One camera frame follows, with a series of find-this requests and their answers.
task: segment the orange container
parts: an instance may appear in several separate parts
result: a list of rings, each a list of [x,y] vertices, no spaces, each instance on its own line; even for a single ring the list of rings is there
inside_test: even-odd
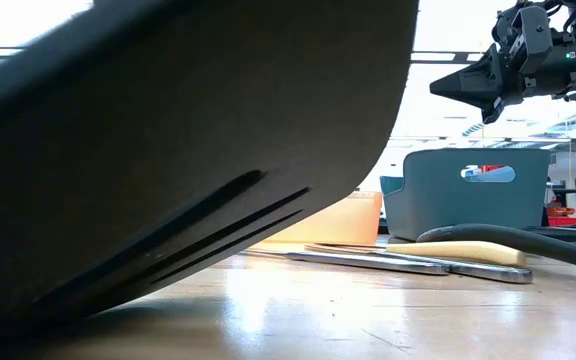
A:
[[[268,243],[374,244],[379,228],[380,192],[353,192],[345,199],[276,233]]]

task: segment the black hose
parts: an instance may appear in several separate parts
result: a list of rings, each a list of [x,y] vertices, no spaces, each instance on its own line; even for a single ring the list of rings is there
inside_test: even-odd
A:
[[[460,224],[427,231],[417,242],[489,241],[576,265],[576,245],[505,226]]]

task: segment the wooden table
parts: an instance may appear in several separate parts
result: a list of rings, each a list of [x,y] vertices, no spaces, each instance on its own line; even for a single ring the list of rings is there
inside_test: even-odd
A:
[[[37,359],[576,359],[576,267],[510,285],[236,255],[0,355]]]

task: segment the black groove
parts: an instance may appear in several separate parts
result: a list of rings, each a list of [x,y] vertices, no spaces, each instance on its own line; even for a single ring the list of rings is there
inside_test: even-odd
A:
[[[279,208],[283,207],[284,205],[296,200],[297,198],[303,196],[304,194],[306,194],[308,191],[310,191],[310,188],[304,188],[301,189],[299,191],[297,191],[296,193],[293,193],[292,195],[288,195],[285,198],[269,205],[266,206],[265,208],[258,210],[248,216],[246,216],[245,218],[238,220],[228,226],[226,226],[225,228],[218,230],[208,236],[206,236],[205,238],[192,243],[191,245],[175,252],[174,254],[166,257],[165,259],[161,260],[160,262],[146,268],[144,271],[140,272],[139,274],[136,274],[130,278],[128,278],[125,281],[122,281],[121,283],[119,283],[117,286],[113,287],[110,291],[116,291],[119,290],[121,288],[124,288],[126,286],[135,284],[139,281],[142,281],[144,279],[147,279],[148,277],[151,277],[153,275],[156,275],[158,272],[166,270],[167,268],[175,265],[176,263],[184,260],[186,257],[191,256],[192,254],[195,254],[199,251],[201,251],[202,249],[214,244],[215,242],[222,240],[223,238],[225,238],[226,236],[236,232],[237,230],[240,230],[250,224],[252,224],[253,222],[261,219],[262,217],[274,212],[275,210],[278,210]]]
[[[244,235],[244,236],[238,238],[237,240],[234,240],[234,241],[232,241],[232,242],[229,242],[228,244],[220,247],[219,249],[213,250],[213,251],[209,252],[209,253],[206,254],[206,255],[200,256],[200,257],[198,257],[197,259],[195,259],[195,260],[193,260],[193,261],[191,261],[191,262],[189,262],[189,263],[187,263],[187,264],[184,264],[183,266],[181,266],[181,267],[179,267],[179,268],[177,268],[177,269],[175,269],[175,270],[173,270],[173,271],[170,271],[170,272],[168,272],[168,273],[166,273],[166,274],[158,277],[157,279],[155,279],[154,281],[152,281],[150,284],[151,284],[151,285],[154,285],[154,284],[156,284],[156,283],[158,283],[158,282],[160,282],[160,281],[162,281],[162,280],[165,280],[165,279],[167,279],[167,278],[169,278],[169,277],[171,277],[171,276],[174,276],[174,275],[176,275],[176,274],[179,274],[180,272],[182,272],[182,271],[184,271],[184,270],[186,270],[186,269],[188,269],[188,268],[190,268],[190,267],[192,267],[192,266],[195,266],[195,265],[199,264],[200,262],[202,262],[202,261],[204,261],[204,260],[206,260],[206,259],[209,259],[209,258],[211,258],[211,257],[213,257],[213,256],[215,256],[215,255],[217,255],[217,254],[219,254],[219,253],[221,253],[221,252],[223,252],[223,251],[226,251],[226,250],[230,249],[231,247],[233,247],[233,246],[235,246],[235,245],[238,245],[238,244],[240,244],[240,243],[242,243],[242,242],[250,239],[251,237],[253,237],[253,236],[255,236],[255,235],[258,235],[258,234],[260,234],[260,233],[262,233],[262,232],[270,229],[270,228],[273,227],[273,226],[279,225],[280,223],[282,223],[282,222],[290,219],[291,217],[299,214],[299,213],[302,212],[302,211],[303,211],[303,210],[295,211],[294,213],[292,213],[292,214],[290,214],[290,215],[287,215],[287,216],[284,216],[284,217],[282,217],[282,218],[279,219],[279,220],[275,220],[275,221],[271,222],[270,224],[268,224],[268,225],[266,225],[266,226],[260,227],[259,229],[251,232],[251,233],[248,234],[248,235]]]
[[[130,247],[120,251],[96,267],[81,273],[66,284],[48,292],[46,295],[34,301],[34,303],[46,304],[57,302],[77,293],[82,288],[90,286],[92,283],[130,263],[137,257],[142,256],[144,253],[160,246],[175,235],[203,220],[205,217],[226,205],[253,185],[257,184],[263,177],[264,173],[260,170],[249,171],[238,176],[191,208],[182,210],[180,213],[173,216],[172,219],[165,221],[162,225],[155,226],[154,230],[149,233],[137,235],[141,240],[134,241],[133,245]]]

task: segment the knife handle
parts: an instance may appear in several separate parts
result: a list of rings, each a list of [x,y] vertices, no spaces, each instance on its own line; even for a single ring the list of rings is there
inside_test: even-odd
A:
[[[507,266],[526,266],[525,253],[485,241],[389,244],[386,245],[386,251],[407,255],[460,258]]]

